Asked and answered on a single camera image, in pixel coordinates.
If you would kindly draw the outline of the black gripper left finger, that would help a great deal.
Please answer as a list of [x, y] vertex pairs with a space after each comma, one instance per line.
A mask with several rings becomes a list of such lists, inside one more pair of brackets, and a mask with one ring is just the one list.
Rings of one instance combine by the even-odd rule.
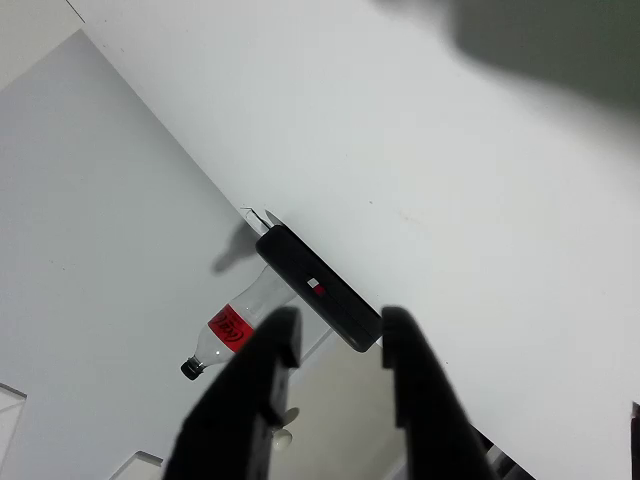
[[284, 426], [289, 374], [300, 366], [302, 321], [273, 311], [185, 418], [165, 479], [266, 479], [273, 432]]

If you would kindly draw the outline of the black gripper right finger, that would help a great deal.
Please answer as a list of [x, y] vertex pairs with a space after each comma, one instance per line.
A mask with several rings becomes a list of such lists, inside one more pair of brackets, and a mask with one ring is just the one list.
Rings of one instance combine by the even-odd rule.
[[396, 427], [409, 479], [495, 479], [478, 435], [411, 314], [381, 311], [382, 367], [393, 372]]

